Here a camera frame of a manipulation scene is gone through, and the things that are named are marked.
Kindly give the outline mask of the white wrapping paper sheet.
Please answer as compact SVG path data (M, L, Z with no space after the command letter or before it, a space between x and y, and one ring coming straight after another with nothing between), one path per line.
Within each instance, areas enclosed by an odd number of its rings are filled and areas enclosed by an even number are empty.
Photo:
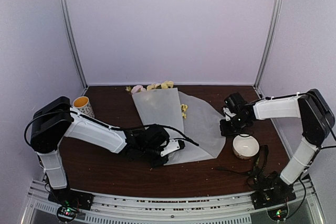
M226 143L219 122L224 117L206 101L173 89L149 90L132 95L144 125L160 124L180 130L199 144L189 142L168 155L168 165L216 159ZM182 118L181 104L187 104L187 118Z

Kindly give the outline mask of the small yellow flower bunch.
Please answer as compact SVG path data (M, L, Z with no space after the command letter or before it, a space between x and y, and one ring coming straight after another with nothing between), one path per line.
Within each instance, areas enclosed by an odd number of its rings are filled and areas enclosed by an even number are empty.
M182 118L183 119L187 118L187 110L188 110L188 105L187 104L181 104L181 112L182 112Z

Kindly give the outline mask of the pink flower stem two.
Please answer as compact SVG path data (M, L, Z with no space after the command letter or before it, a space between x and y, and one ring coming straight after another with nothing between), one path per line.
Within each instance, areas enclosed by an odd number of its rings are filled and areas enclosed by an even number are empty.
M125 88L126 92L130 95L134 95L136 93L144 92L146 91L146 88L142 85L136 85L136 86L126 86Z

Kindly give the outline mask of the large yellow flower bunch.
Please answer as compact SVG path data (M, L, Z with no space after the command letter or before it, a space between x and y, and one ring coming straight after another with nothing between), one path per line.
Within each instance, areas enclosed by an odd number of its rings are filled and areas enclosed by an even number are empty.
M153 83L146 87L146 90L156 90L156 89L171 89L174 87L173 81L164 81L162 83Z

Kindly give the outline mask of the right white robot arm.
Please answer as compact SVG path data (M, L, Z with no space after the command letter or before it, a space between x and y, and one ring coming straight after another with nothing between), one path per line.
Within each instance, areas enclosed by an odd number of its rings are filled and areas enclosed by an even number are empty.
M318 89L280 97L265 97L247 102L236 92L224 100L225 118L220 121L224 137L242 134L256 121L297 119L301 123L302 137L297 150L279 175L281 184L269 192L272 203L279 204L289 196L288 186L311 165L322 149L324 140L335 136L335 115Z

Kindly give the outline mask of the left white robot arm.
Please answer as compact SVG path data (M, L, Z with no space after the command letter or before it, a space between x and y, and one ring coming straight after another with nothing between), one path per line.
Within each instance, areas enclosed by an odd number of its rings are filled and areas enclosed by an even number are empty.
M133 155L154 156L152 165L167 162L167 156L176 149L168 132L162 126L120 128L105 124L75 109L67 97L59 97L37 111L24 131L26 143L38 155L51 189L64 205L71 205L76 197L68 188L66 171L62 164L59 145L70 137L100 146L112 153L130 151Z

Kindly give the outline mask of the plain white round bowl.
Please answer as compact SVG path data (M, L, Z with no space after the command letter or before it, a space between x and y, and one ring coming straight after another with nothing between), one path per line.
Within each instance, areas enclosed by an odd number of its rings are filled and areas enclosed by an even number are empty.
M233 139L233 153L239 159L251 159L259 152L258 141L250 135L238 135Z

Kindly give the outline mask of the patterned white mug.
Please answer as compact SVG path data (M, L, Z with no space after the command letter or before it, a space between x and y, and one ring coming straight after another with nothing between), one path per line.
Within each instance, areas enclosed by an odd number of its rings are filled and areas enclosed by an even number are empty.
M93 108L91 106L91 103L88 97L86 96L78 97L73 101L72 105L74 108L78 109L81 113L91 118L95 117Z

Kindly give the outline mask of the aluminium front rail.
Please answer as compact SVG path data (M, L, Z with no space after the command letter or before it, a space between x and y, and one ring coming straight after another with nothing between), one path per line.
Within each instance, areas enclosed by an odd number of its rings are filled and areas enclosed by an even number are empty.
M285 223L325 223L311 180L294 186L296 198L256 209L251 193L192 198L143 198L95 193L89 210L72 223L278 223L275 214L288 207Z

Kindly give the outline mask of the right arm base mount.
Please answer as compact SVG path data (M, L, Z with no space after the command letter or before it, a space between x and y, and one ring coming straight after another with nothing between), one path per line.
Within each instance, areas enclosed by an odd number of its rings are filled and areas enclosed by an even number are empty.
M247 178L247 185L255 191L251 195L255 209L269 208L268 216L277 222L289 217L288 203L297 196L293 185L283 182L277 172L251 175Z

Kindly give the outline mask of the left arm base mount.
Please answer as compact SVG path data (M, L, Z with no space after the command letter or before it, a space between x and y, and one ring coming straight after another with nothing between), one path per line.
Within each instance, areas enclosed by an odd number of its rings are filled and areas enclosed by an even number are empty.
M94 195L70 189L53 189L47 180L45 189L49 193L48 200L57 203L56 217L61 223L70 223L81 214L82 210L90 210Z

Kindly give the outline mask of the right aluminium corner post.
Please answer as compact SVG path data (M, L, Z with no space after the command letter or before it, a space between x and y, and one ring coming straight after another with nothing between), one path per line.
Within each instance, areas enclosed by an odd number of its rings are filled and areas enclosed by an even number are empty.
M282 8L282 3L283 3L283 0L274 0L269 29L268 29L268 33L266 37L266 42L265 42L264 50L262 53L262 58L261 58L261 62L259 65L258 72L257 72L256 80L254 83L254 88L257 91L260 90L262 78L264 76L267 62L270 56L272 44L274 42L276 28L277 28L278 20L280 17L281 8Z

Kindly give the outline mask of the aluminium corner post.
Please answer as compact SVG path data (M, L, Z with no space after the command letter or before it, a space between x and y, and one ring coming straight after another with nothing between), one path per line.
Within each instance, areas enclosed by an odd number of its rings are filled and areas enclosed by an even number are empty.
M265 42L264 50L262 53L262 58L261 58L261 62L259 65L258 72L257 72L256 80L254 83L254 88L257 91L260 90L262 78L264 76L267 62L270 56L272 44L274 42L276 28L277 28L278 20L280 17L281 8L282 8L282 3L283 3L283 0L274 0L269 29L268 29L268 33L266 37L266 42Z
M88 84L87 84L87 81L86 81L86 78L83 72L83 68L82 68L82 65L79 59L79 54L78 54L78 50L77 50L77 46L75 42L74 32L73 32L72 25L71 25L67 0L60 0L60 6L61 6L61 11L62 11L64 23L65 23L66 34L67 34L68 44L70 47L71 56L75 64L75 69L77 71L77 74L79 76L83 89L86 90L88 88Z

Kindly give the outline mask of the left aluminium corner post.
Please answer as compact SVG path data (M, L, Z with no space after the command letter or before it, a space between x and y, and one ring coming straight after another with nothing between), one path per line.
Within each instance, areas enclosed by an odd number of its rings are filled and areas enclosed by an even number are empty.
M67 34L68 44L70 47L71 56L75 64L75 69L77 71L77 74L79 76L83 89L86 90L88 88L88 84L87 84L87 81L86 81L86 78L83 72L83 68L82 68L82 65L79 59L79 54L78 54L78 50L77 50L77 46L75 42L74 32L73 32L72 25L71 25L67 0L60 0L60 6L61 6L61 11L62 11L64 23L65 23L66 34Z

